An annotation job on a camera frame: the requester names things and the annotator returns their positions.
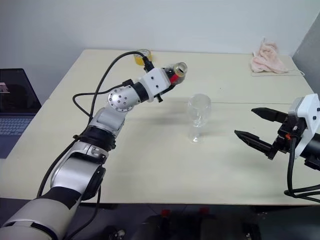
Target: white table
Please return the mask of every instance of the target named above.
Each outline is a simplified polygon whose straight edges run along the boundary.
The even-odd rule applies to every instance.
[[[83,52],[21,136],[9,157],[3,160],[0,172],[1,197],[17,199],[35,197],[48,166],[72,141],[72,136],[83,130],[87,122],[87,117],[73,106],[72,95],[93,90],[104,71],[102,59],[109,59],[105,63],[107,66],[119,53],[110,50]],[[207,59],[216,59],[215,62],[219,62],[218,56],[224,59],[227,55],[232,59],[231,54],[157,52],[154,53],[155,64],[159,65],[157,60],[160,62],[160,58],[165,59],[167,54],[170,56],[168,62],[169,58],[172,59],[177,54],[173,62],[179,58],[188,64],[192,62],[190,56],[200,58],[203,55]],[[241,58],[239,54],[233,55],[235,58]],[[242,58],[249,59],[249,56],[244,55]],[[87,71],[83,68],[84,64],[87,64]],[[121,64],[128,65],[128,71],[124,73],[125,71],[116,67],[107,82],[109,87],[127,79],[131,71],[143,74],[143,71],[139,71],[138,67],[135,70],[136,66],[126,60],[120,62]],[[191,69],[189,64],[189,74],[195,72]],[[226,84],[231,85],[235,82],[235,76]],[[245,82],[245,77],[239,75],[238,78],[243,79],[243,84],[246,83],[249,88],[250,84]],[[275,85],[272,86],[274,77],[259,78],[265,88],[267,86],[269,89],[275,88]],[[281,76],[281,78],[282,81],[278,82],[282,87],[285,85],[283,82],[290,81],[297,85],[291,88],[296,96],[285,95],[287,99],[282,99],[284,102],[290,103],[290,98],[294,99],[311,92],[300,76]],[[274,160],[270,161],[262,153],[246,146],[234,134],[235,129],[247,131],[272,143],[280,124],[259,118],[251,112],[251,109],[268,107],[286,112],[290,105],[282,104],[280,94],[268,96],[271,103],[274,99],[280,102],[265,104],[263,101],[268,102],[267,93],[264,95],[262,90],[259,92],[242,88],[243,92],[247,91],[248,94],[236,95],[242,90],[226,89],[229,94],[232,92],[235,94],[228,98],[226,94],[221,93],[217,100],[213,100],[216,103],[212,104],[212,118],[206,126],[203,143],[192,144],[187,139],[189,122],[185,100],[194,93],[192,88],[198,85],[207,86],[202,92],[210,96],[219,91],[213,82],[200,82],[198,85],[190,82],[188,75],[181,85],[169,93],[170,96],[163,96],[164,102],[141,104],[127,115],[125,125],[116,139],[117,147],[110,152],[104,165],[107,172],[102,183],[101,202],[311,204],[283,194],[286,189],[288,154],[278,153]],[[232,103],[231,100],[237,102],[236,97],[240,103]],[[89,107],[89,101],[89,98],[84,97],[80,103]],[[104,102],[105,99],[99,98],[97,105],[102,107]],[[298,183],[295,185],[297,188],[319,182],[319,173],[304,166],[303,162],[302,158],[299,158],[295,164],[293,181]]]

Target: floor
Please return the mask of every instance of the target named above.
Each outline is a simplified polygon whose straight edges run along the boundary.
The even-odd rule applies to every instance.
[[[27,201],[18,199],[0,199],[0,225],[12,216]],[[117,209],[100,209],[94,221],[85,228],[75,240],[86,240],[98,234],[105,226],[115,225],[126,230],[124,239],[129,240],[139,224],[148,216],[160,214],[163,209],[169,209],[177,214],[196,214],[199,208],[209,207],[211,214],[217,216],[227,233],[225,239],[235,238],[240,222],[259,224],[263,240],[318,240],[320,235],[320,207],[308,206],[286,210],[265,210],[258,208],[258,215],[253,214],[251,206],[234,205],[185,205],[185,204],[119,204]],[[70,227],[72,232],[85,223],[93,214],[93,208],[81,206]]]

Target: wine glass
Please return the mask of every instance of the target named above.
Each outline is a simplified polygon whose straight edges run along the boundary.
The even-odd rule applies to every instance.
[[[187,114],[191,120],[188,137],[193,143],[200,141],[202,127],[211,115],[211,99],[207,95],[198,93],[189,99]]]

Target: cloth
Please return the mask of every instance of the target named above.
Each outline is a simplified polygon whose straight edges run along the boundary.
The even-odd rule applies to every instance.
[[[260,49],[253,53],[251,59],[251,69],[254,73],[263,71],[284,74],[288,69],[278,57],[278,47],[273,42],[265,42],[263,39]]]

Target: drinking glass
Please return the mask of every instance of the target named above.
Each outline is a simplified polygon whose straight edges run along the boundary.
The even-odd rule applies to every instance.
[[[193,143],[201,140],[201,130],[211,114],[211,99],[204,94],[196,94],[188,101],[187,114],[191,121],[188,137]]]

